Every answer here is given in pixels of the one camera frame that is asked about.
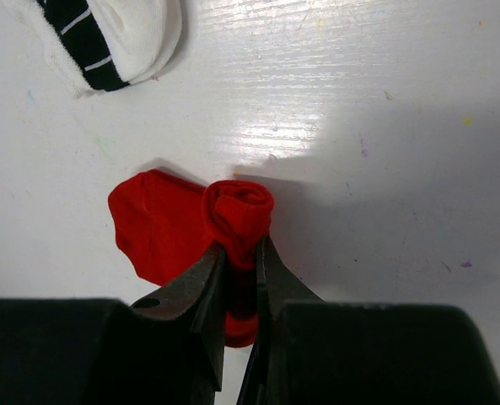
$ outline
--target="black stripe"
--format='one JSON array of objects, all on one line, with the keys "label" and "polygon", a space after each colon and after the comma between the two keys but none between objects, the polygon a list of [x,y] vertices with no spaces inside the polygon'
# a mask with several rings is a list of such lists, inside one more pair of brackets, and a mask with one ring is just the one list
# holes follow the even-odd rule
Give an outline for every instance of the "black stripe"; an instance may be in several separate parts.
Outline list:
[{"label": "black stripe", "polygon": [[53,26],[61,43],[79,65],[90,87],[96,90],[113,91],[129,85],[121,80],[113,61],[96,69],[84,70],[87,66],[110,55],[105,38],[92,14],[61,35],[61,31],[68,24],[89,9],[86,0],[46,0],[45,4],[43,0],[36,1],[44,9],[46,20]]}]

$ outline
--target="white stripe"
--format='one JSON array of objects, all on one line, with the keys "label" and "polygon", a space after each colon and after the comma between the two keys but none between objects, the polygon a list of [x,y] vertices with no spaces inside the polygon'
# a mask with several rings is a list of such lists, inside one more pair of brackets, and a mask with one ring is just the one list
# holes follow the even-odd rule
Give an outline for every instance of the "white stripe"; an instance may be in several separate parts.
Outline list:
[{"label": "white stripe", "polygon": [[93,63],[92,65],[85,66],[84,71],[88,72],[89,70],[93,70],[93,69],[99,68],[100,66],[104,66],[106,63],[111,62],[111,59],[112,59],[112,57],[111,57],[111,55],[109,55],[108,57],[103,58],[99,62]]},{"label": "white stripe", "polygon": [[91,13],[92,12],[90,11],[90,8],[87,8],[87,11],[82,12],[74,21],[72,21],[70,24],[68,24],[61,30],[61,35],[66,34],[69,30],[73,28],[75,24],[86,19]]}]

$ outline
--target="white sock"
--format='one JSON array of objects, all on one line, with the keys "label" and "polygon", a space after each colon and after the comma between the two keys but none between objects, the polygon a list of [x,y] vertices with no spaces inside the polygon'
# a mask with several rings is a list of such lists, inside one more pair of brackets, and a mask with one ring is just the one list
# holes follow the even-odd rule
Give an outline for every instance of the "white sock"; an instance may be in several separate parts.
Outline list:
[{"label": "white sock", "polygon": [[157,73],[182,28],[179,0],[3,0],[40,37],[46,63],[74,97]]},{"label": "white sock", "polygon": [[169,60],[182,29],[178,0],[87,0],[121,79],[138,83]]}]

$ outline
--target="rolled red sock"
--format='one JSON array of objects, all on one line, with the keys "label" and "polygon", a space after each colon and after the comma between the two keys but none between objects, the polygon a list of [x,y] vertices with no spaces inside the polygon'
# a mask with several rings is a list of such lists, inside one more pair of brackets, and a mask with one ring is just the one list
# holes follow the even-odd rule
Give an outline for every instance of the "rolled red sock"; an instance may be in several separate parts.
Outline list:
[{"label": "rolled red sock", "polygon": [[217,240],[227,252],[226,344],[244,347],[257,334],[255,247],[268,235],[274,200],[250,181],[207,189],[159,170],[139,173],[109,195],[116,244],[140,278],[164,285]]}]

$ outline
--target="white surface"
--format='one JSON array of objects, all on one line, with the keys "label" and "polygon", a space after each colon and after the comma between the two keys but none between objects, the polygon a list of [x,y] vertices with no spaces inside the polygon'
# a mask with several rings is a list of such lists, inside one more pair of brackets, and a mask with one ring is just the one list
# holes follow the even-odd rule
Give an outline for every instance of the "white surface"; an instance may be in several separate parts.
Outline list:
[{"label": "white surface", "polygon": [[[153,286],[116,249],[108,193],[158,162],[236,170],[276,179],[272,235],[313,291],[458,305],[500,378],[500,0],[184,11],[158,81],[71,100],[0,5],[0,296],[137,299]],[[246,357],[228,352],[219,402]]]}]

